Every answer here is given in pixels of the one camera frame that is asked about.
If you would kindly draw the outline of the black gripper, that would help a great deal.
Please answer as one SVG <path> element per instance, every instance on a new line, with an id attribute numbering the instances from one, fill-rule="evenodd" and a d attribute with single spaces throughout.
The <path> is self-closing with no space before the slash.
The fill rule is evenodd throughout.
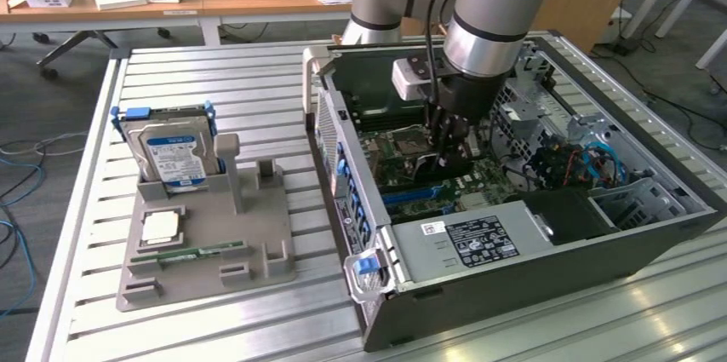
<path id="1" fill-rule="evenodd" d="M 460 141 L 494 106 L 508 74 L 477 78 L 465 74 L 439 79 L 436 95 L 427 97 L 425 126 L 433 141 Z"/>

